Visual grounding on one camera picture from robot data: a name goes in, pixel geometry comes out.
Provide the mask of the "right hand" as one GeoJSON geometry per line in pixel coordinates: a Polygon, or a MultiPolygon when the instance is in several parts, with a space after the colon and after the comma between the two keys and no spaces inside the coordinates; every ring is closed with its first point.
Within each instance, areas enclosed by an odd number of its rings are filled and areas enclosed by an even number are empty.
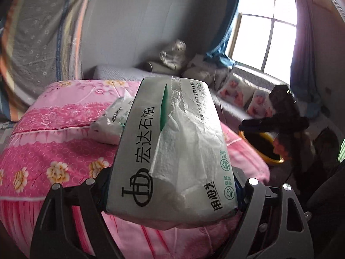
{"type": "Polygon", "coordinates": [[[273,140],[273,146],[274,153],[280,155],[284,160],[300,160],[303,149],[303,134],[301,132],[280,133],[273,140]]]}

